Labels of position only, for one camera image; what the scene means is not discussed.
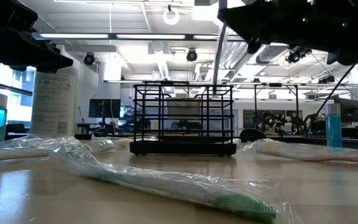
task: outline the computer monitor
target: computer monitor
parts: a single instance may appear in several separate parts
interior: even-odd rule
[[[121,100],[100,100],[89,101],[90,118],[119,118]]]
[[[334,102],[341,105],[342,123],[358,122],[358,101],[334,97]]]

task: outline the plastic wrapper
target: plastic wrapper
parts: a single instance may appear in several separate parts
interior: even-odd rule
[[[114,144],[114,149],[116,150],[128,150],[129,151],[129,143],[134,141],[134,138],[117,138],[117,137],[96,137],[92,134],[92,141],[100,141],[100,140],[111,140]],[[143,138],[144,141],[158,141],[156,136],[145,136]]]
[[[277,200],[275,185],[270,182],[106,164],[81,147],[64,147],[49,157],[73,172],[132,189],[229,210],[262,223],[300,223],[291,208]]]
[[[358,150],[309,144],[284,143],[272,139],[259,139],[253,143],[246,144],[243,151],[252,151],[269,156],[283,157],[299,161],[358,162]]]
[[[111,140],[92,141],[82,145],[73,137],[41,138],[29,135],[23,138],[0,142],[0,161],[6,159],[21,159],[30,157],[47,157],[52,150],[60,149],[62,146],[81,147],[84,151],[92,153],[107,151],[114,148]]]
[[[237,148],[240,148],[241,145],[241,139],[233,139],[233,144],[236,144]]]

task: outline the window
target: window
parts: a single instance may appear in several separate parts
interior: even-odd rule
[[[9,66],[0,65],[0,84],[19,88],[22,90],[34,90],[35,68],[27,67],[24,72],[15,71]]]
[[[5,85],[3,89],[0,88],[0,94],[7,96],[8,124],[24,124],[25,128],[30,128],[32,96],[9,87],[33,92],[35,72],[33,67],[27,67],[26,71],[20,72],[0,64],[0,85]]]
[[[7,96],[8,124],[24,124],[25,128],[30,128],[32,96],[2,89],[0,94]]]

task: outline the wire rack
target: wire rack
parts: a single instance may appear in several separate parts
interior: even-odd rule
[[[193,88],[197,88],[198,93],[190,97]],[[233,86],[164,82],[134,85],[134,89],[137,125],[131,143],[132,153],[220,156],[236,153],[233,144]],[[169,94],[168,89],[182,89],[186,97],[172,97],[173,93]],[[156,108],[154,111],[157,112],[148,113],[150,108]],[[143,125],[148,121],[155,126]],[[172,121],[176,124],[168,127]],[[157,136],[157,139],[151,141],[150,136]]]

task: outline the wooden tabletop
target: wooden tabletop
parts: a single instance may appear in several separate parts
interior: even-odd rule
[[[148,169],[271,180],[305,224],[358,223],[358,164],[252,155],[135,156],[98,159]],[[253,223],[231,213],[81,177],[48,159],[0,162],[1,223]]]

